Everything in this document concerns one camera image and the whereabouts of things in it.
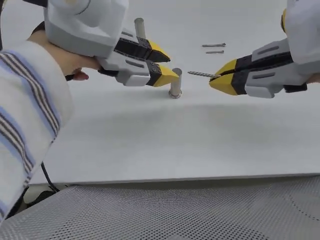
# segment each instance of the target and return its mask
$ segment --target striped sleeve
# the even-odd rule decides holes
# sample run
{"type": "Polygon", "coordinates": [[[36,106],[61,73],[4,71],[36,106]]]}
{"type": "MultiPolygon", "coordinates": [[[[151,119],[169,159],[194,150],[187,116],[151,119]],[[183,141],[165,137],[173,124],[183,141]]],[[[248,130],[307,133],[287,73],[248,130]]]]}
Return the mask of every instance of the striped sleeve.
{"type": "Polygon", "coordinates": [[[66,79],[44,48],[26,41],[0,52],[0,223],[72,111],[66,79]]]}

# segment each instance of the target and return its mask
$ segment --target gray mesh surface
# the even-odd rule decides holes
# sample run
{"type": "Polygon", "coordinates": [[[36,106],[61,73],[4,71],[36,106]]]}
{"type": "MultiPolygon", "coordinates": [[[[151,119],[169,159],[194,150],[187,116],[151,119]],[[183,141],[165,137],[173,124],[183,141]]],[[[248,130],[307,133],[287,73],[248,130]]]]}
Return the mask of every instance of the gray mesh surface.
{"type": "Polygon", "coordinates": [[[319,240],[319,188],[320,177],[189,189],[73,186],[6,220],[0,239],[319,240]]]}

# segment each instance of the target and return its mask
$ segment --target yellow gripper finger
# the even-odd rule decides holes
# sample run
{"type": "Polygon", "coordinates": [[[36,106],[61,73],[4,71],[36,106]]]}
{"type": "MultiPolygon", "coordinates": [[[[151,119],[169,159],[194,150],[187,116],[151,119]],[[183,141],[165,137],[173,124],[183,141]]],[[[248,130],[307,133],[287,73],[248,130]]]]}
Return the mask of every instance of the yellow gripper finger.
{"type": "Polygon", "coordinates": [[[146,61],[149,68],[150,80],[146,84],[153,87],[161,87],[179,80],[179,76],[170,68],[157,63],[146,61]]]}

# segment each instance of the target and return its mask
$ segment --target metal peg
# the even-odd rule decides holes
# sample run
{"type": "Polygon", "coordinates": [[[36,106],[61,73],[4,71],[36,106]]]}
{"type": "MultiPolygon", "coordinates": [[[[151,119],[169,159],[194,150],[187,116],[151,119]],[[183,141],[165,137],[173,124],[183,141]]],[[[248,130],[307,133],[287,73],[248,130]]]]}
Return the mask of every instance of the metal peg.
{"type": "Polygon", "coordinates": [[[188,74],[211,78],[211,79],[217,79],[217,78],[221,77],[221,75],[219,75],[219,74],[210,74],[210,73],[203,73],[203,72],[198,72],[198,71],[188,71],[188,74]]]}
{"type": "Polygon", "coordinates": [[[182,70],[180,68],[174,68],[172,69],[172,71],[179,76],[179,79],[176,81],[173,81],[170,84],[169,96],[172,99],[178,99],[182,95],[182,91],[181,91],[182,70]]]}
{"type": "Polygon", "coordinates": [[[138,17],[134,20],[134,27],[135,27],[135,34],[139,38],[146,38],[146,31],[145,31],[145,21],[143,18],[138,17]]]}
{"type": "Polygon", "coordinates": [[[224,54],[225,53],[225,51],[206,51],[205,52],[206,54],[224,54]]]}
{"type": "Polygon", "coordinates": [[[202,45],[203,48],[218,48],[218,47],[225,47],[227,44],[224,43],[219,43],[219,44],[204,44],[202,45]]]}

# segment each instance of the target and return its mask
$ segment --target white tabletop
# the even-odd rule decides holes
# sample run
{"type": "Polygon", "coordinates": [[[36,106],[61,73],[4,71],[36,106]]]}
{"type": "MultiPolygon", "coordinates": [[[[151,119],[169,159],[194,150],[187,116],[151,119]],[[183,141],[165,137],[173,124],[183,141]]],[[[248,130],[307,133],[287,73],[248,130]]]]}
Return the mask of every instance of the white tabletop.
{"type": "MultiPolygon", "coordinates": [[[[75,115],[44,161],[51,180],[106,183],[320,173],[319,85],[259,99],[223,94],[210,88],[208,79],[186,74],[215,73],[229,60],[285,38],[280,27],[285,6],[286,0],[131,1],[125,27],[134,30],[134,19],[144,18],[147,38],[169,53],[170,67],[183,70],[183,96],[170,99],[169,86],[124,87],[89,70],[90,80],[70,83],[75,115]],[[225,54],[205,54],[201,48],[223,42],[225,54]]],[[[30,27],[23,30],[26,37],[41,17],[39,8],[8,1],[4,18],[12,26],[4,21],[6,43],[24,24],[30,27]]],[[[39,170],[32,183],[44,182],[39,170]]]]}

